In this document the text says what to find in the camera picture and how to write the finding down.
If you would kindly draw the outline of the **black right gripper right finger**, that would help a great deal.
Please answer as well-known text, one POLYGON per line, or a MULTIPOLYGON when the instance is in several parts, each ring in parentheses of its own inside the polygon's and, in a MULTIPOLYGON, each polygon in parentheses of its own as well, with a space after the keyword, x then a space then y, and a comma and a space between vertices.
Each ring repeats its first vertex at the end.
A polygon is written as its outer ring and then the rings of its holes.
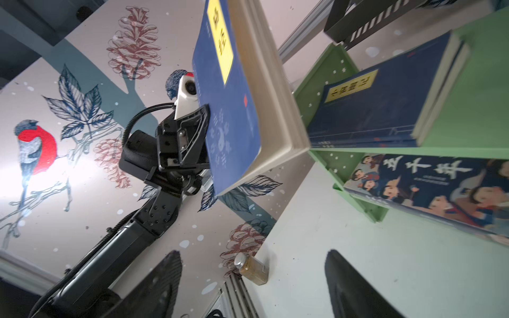
POLYGON ((325 274, 335 317, 402 317, 337 250, 327 253, 325 274))

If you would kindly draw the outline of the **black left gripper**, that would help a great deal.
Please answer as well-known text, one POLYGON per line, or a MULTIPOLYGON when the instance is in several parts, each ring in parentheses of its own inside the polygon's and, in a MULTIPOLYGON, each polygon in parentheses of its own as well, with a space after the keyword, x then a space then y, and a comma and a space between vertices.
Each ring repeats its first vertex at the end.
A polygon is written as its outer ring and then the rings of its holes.
POLYGON ((210 121, 209 105, 180 119, 170 114, 156 130, 157 154, 161 172, 198 174, 210 168, 206 135, 210 121))

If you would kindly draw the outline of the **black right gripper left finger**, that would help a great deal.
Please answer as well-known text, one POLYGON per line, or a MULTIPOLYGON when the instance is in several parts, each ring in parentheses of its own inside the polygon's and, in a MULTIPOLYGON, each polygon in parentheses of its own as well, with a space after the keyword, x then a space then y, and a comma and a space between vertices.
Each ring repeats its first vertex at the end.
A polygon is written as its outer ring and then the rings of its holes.
POLYGON ((173 250, 104 317, 171 317, 182 277, 180 253, 173 250))

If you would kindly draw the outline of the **colourful cartoon cover book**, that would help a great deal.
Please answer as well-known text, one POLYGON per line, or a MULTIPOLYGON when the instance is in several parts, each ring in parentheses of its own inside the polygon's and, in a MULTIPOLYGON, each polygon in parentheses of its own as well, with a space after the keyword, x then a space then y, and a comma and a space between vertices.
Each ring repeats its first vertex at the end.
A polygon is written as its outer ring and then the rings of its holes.
POLYGON ((508 244, 508 160, 366 154, 344 183, 357 197, 508 244))

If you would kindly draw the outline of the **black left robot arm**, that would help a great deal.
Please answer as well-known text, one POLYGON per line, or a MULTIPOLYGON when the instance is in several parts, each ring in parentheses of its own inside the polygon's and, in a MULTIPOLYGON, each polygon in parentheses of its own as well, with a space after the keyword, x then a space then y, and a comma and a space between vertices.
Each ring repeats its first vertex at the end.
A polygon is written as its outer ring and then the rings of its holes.
POLYGON ((205 138, 211 112, 205 104, 177 116, 175 103, 138 112, 125 127, 119 168, 155 189, 139 209, 107 229, 65 276, 34 304, 29 317, 87 317, 100 307, 109 289, 132 262, 171 228, 185 197, 202 186, 209 169, 205 138))

